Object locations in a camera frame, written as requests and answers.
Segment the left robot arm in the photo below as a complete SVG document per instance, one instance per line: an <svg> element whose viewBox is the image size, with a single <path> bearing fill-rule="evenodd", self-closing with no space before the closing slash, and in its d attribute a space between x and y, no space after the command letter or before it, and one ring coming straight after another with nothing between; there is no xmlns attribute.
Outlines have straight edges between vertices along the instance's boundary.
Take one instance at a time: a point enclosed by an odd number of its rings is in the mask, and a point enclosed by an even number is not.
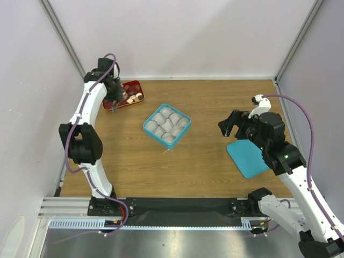
<svg viewBox="0 0 344 258"><path fill-rule="evenodd" d="M98 65L83 78L81 100L71 119L60 124L59 135L66 162L72 160L78 169L67 169L75 174L82 171L91 188L89 216L124 216L125 205L117 199L113 185L108 180L101 157L103 143L95 130L95 121L103 101L117 108L123 100L123 87L119 66L114 54L98 59Z"/></svg>

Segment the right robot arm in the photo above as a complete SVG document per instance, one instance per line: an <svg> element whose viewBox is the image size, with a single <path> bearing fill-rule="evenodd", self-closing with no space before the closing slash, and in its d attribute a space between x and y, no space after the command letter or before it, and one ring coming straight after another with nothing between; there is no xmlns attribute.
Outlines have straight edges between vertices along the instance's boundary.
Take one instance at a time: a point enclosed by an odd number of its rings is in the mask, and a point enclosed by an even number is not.
<svg viewBox="0 0 344 258"><path fill-rule="evenodd" d="M250 117L249 112L233 110L218 126L224 137L237 126L235 138L249 140L261 150L265 164L287 186L302 214L280 203L266 188L248 195L248 212L273 218L296 239L304 257L343 257L343 223L307 177L308 166L298 148L286 141L281 116L265 112Z"/></svg>

